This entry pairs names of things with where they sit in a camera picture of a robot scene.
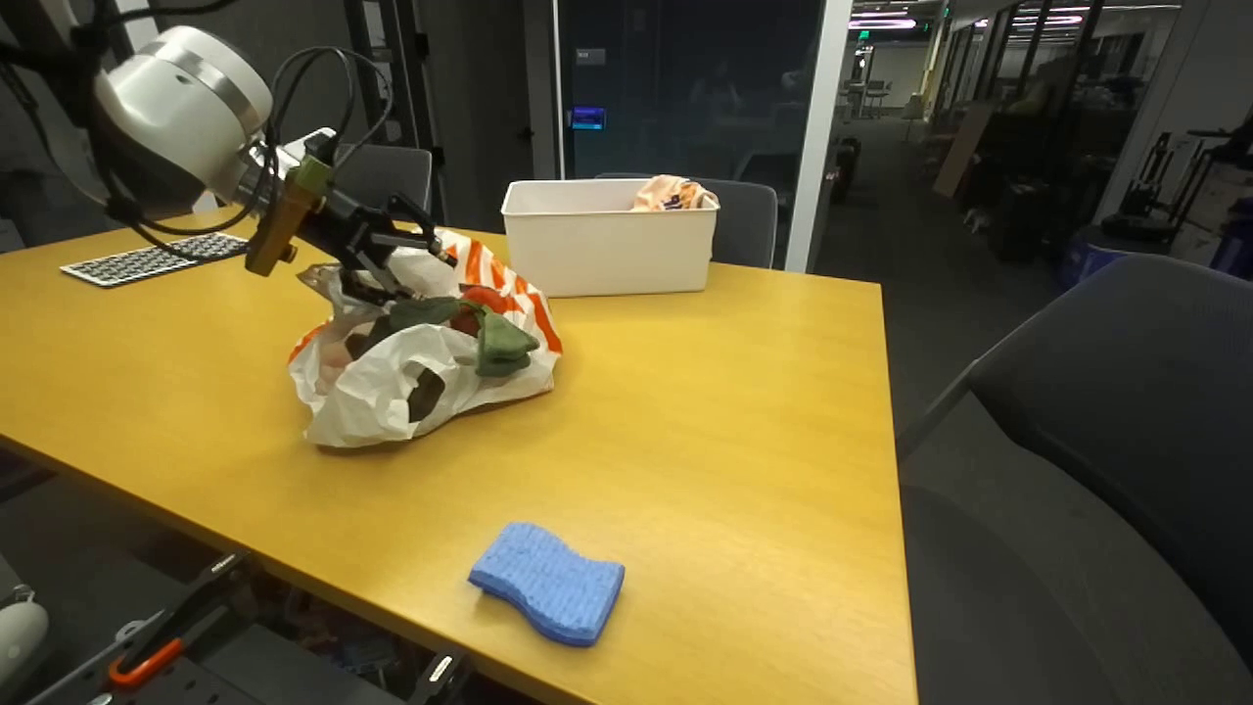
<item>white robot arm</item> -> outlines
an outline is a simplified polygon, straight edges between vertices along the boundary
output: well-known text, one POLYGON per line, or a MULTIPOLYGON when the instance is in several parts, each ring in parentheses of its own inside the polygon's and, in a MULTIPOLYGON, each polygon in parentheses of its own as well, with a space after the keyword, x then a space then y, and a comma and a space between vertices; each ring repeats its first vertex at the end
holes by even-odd
POLYGON ((45 86, 34 126, 56 156, 107 216, 160 229, 157 216, 187 210, 212 189, 243 210, 264 210, 246 246, 246 270, 269 275, 291 240, 379 270, 402 240, 387 210, 333 190, 333 148, 311 148, 288 177, 255 161, 269 131, 269 86, 259 71, 195 27, 167 27, 118 65, 107 65, 107 27, 123 14, 75 20, 68 0, 0 0, 0 71, 33 71, 45 86))

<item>yellow table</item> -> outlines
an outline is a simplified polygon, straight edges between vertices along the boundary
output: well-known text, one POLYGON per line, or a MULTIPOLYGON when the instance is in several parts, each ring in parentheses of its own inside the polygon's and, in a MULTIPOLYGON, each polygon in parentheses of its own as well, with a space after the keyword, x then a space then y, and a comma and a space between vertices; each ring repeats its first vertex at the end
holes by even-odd
POLYGON ((705 292, 560 298, 551 395, 331 455, 288 379, 331 314, 299 264, 56 270, 135 242, 0 254, 8 447, 545 701, 918 701, 876 285, 712 264, 705 292), (465 584, 509 519, 626 562, 601 644, 465 584))

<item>white plastic box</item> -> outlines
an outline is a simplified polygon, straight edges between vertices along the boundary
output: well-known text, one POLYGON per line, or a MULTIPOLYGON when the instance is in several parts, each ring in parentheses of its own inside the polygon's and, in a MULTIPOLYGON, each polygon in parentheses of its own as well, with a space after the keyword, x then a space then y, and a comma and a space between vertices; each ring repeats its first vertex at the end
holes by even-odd
POLYGON ((708 210, 629 210, 648 178, 512 178, 503 203, 509 264, 545 292, 705 291, 708 210))

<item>wall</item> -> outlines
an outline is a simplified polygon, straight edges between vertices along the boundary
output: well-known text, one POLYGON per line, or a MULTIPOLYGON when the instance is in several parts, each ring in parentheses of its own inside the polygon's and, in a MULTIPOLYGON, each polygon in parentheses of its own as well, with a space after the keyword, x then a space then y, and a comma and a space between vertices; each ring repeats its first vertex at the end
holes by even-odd
POLYGON ((1191 0, 1166 39, 1125 156, 1101 197, 1098 220, 1114 216, 1140 170, 1153 142, 1179 127, 1235 127, 1253 108, 1253 3, 1191 0))

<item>white plastic bag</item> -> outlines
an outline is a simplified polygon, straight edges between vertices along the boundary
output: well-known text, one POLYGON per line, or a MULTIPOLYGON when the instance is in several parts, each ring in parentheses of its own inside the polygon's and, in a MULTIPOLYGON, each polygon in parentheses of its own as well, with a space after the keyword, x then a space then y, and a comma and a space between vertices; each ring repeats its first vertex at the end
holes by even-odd
POLYGON ((551 387, 560 338, 545 292, 465 233, 443 229, 440 246, 443 257, 421 246, 387 257, 406 301, 376 306, 344 292, 336 262, 302 275, 333 301, 333 319, 312 330, 291 358, 299 399, 312 411, 306 434, 318 447, 406 443, 473 407, 551 387), (376 332, 400 306, 459 314, 376 332))

